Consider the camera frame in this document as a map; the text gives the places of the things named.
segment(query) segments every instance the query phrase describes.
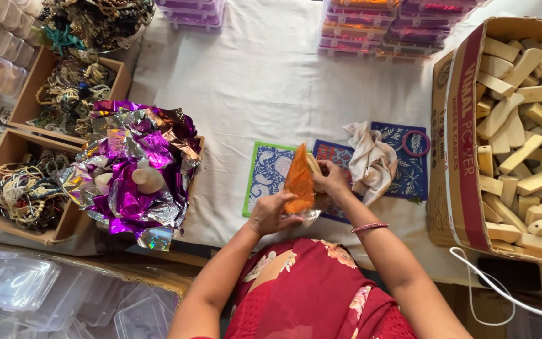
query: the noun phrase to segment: white cable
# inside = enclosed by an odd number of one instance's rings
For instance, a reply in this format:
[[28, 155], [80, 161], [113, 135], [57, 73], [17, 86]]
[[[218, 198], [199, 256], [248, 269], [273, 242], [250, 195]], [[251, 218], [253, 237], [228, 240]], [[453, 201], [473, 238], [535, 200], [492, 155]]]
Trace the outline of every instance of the white cable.
[[[455, 253], [455, 250], [459, 250], [461, 252], [461, 254], [463, 255], [460, 256], [459, 254], [456, 254]], [[502, 297], [506, 298], [507, 300], [509, 300], [512, 304], [514, 304], [514, 312], [512, 313], [511, 317], [509, 317], [508, 320], [505, 320], [504, 322], [500, 323], [500, 324], [488, 324], [488, 323], [484, 323], [480, 320], [478, 320], [478, 318], [476, 318], [476, 314], [474, 314], [474, 307], [472, 307], [471, 309], [471, 312], [472, 314], [474, 315], [474, 319], [476, 319], [476, 321], [478, 321], [479, 323], [481, 324], [484, 324], [484, 325], [488, 325], [488, 326], [501, 326], [501, 325], [505, 325], [507, 324], [513, 317], [514, 317], [514, 314], [516, 312], [516, 305], [525, 309], [526, 311], [529, 311], [529, 312], [533, 312], [533, 313], [536, 313], [538, 315], [542, 315], [542, 311], [540, 309], [536, 309], [534, 307], [531, 307], [531, 306], [528, 306], [527, 304], [524, 304], [522, 302], [519, 302], [518, 300], [514, 299], [514, 297], [512, 297], [509, 292], [507, 292], [507, 294], [505, 292], [503, 292], [501, 289], [499, 289], [495, 284], [493, 284], [492, 281], [490, 281], [486, 276], [488, 274], [486, 273], [483, 273], [482, 271], [480, 271], [479, 269], [477, 269], [476, 266], [474, 266], [472, 263], [470, 263], [468, 260], [467, 260], [467, 256], [465, 255], [465, 252], [460, 249], [459, 247], [451, 247], [449, 249], [449, 252], [451, 252], [452, 255], [454, 255], [457, 259], [463, 261], [463, 263], [465, 265], [467, 265], [467, 274], [468, 274], [468, 278], [470, 279], [470, 305], [471, 305], [471, 272], [470, 270], [473, 270], [476, 274], [478, 274], [481, 278], [484, 279], [484, 281], [486, 281], [486, 283], [491, 286], [491, 288], [493, 288], [495, 291], [497, 291], [497, 293], [499, 293]]]

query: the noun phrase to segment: wooden compartment box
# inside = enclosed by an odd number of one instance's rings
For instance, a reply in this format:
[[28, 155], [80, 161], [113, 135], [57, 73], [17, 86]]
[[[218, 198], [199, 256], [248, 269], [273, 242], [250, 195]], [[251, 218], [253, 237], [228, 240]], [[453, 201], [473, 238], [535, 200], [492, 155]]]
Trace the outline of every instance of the wooden compartment box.
[[[129, 91], [129, 87], [131, 86], [131, 74], [129, 74], [129, 70], [127, 70], [125, 64], [106, 58], [100, 58], [99, 63], [117, 72], [116, 80], [110, 90], [108, 100], [124, 100]], [[83, 144], [86, 140], [81, 137], [65, 135], [26, 124], [26, 121], [36, 119], [40, 116], [43, 105], [38, 104], [35, 96], [37, 91], [41, 88], [41, 85], [43, 85], [43, 82], [51, 76], [56, 65], [57, 60], [54, 53], [45, 47], [41, 47], [33, 69], [28, 74], [28, 78], [26, 79], [26, 83], [14, 106], [14, 110], [11, 112], [8, 124], [23, 130], [56, 137], [71, 143]]]
[[[0, 140], [0, 166], [11, 162], [21, 162], [28, 150], [28, 142], [36, 143], [45, 148], [72, 153], [78, 153], [81, 150], [79, 147], [66, 143], [59, 143], [58, 141], [8, 128], [4, 131]], [[0, 230], [46, 245], [53, 245], [56, 241], [67, 239], [73, 234], [82, 232], [92, 223], [93, 220], [87, 215], [87, 212], [80, 211], [79, 206], [71, 200], [68, 200], [64, 207], [58, 227], [47, 230], [43, 234], [20, 228], [13, 221], [5, 219], [0, 212]]]

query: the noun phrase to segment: woman's hand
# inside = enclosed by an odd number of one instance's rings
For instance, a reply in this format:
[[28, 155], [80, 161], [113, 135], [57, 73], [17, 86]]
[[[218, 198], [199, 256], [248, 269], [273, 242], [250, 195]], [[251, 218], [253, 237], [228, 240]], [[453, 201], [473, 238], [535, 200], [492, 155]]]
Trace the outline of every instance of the woman's hand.
[[257, 200], [252, 209], [250, 219], [245, 226], [251, 227], [258, 235], [265, 236], [286, 229], [288, 226], [302, 222], [302, 218], [291, 215], [281, 218], [284, 204], [296, 199], [296, 194], [282, 191], [272, 196], [266, 196]]
[[328, 160], [318, 160], [317, 163], [323, 172], [323, 175], [312, 175], [317, 192], [326, 192], [334, 201], [338, 201], [338, 198], [344, 195], [352, 194], [344, 178], [344, 171], [338, 165]]

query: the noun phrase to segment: woman's arm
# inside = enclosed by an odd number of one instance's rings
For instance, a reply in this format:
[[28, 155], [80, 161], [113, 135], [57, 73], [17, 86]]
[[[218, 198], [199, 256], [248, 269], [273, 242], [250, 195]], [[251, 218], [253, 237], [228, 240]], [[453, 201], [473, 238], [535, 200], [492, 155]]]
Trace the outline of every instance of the woman's arm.
[[[353, 227], [380, 221], [350, 192], [338, 166], [328, 161], [319, 161], [319, 165], [327, 176], [313, 176], [316, 188], [327, 191]], [[357, 236], [418, 338], [471, 339], [413, 253], [396, 235], [388, 228], [380, 228], [357, 232]]]
[[192, 283], [173, 318], [168, 339], [219, 338], [221, 311], [254, 247], [264, 235], [302, 222], [298, 217], [279, 219], [284, 204], [295, 197], [280, 192], [257, 200], [248, 222], [204, 266]]

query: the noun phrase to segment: white cloth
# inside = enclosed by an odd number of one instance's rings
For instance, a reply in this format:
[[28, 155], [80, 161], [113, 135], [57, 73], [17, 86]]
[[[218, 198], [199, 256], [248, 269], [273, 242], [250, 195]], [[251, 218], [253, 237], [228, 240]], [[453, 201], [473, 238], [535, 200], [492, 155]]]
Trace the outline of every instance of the white cloth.
[[[221, 35], [174, 30], [156, 11], [129, 99], [182, 107], [206, 137], [207, 170], [194, 182], [182, 241], [221, 247], [244, 224], [255, 141], [288, 146], [306, 141], [310, 149], [316, 139], [346, 145], [350, 136], [341, 127], [368, 120], [425, 127], [431, 133], [433, 65], [319, 56], [322, 10], [320, 1], [311, 0], [226, 0]], [[455, 28], [437, 57], [453, 50], [482, 20], [509, 13], [541, 16], [542, 1], [493, 0]], [[434, 280], [467, 283], [465, 266], [448, 249], [430, 243], [425, 203], [383, 196], [370, 208]], [[372, 268], [350, 229], [319, 218], [295, 235], [342, 243], [360, 266]], [[261, 245], [276, 239], [265, 237]], [[478, 257], [474, 254], [472, 261]]]
[[348, 145], [355, 149], [349, 170], [352, 190], [363, 196], [369, 207], [379, 199], [395, 178], [397, 158], [395, 149], [382, 143], [379, 131], [370, 131], [370, 122], [354, 122], [344, 126], [352, 135]]

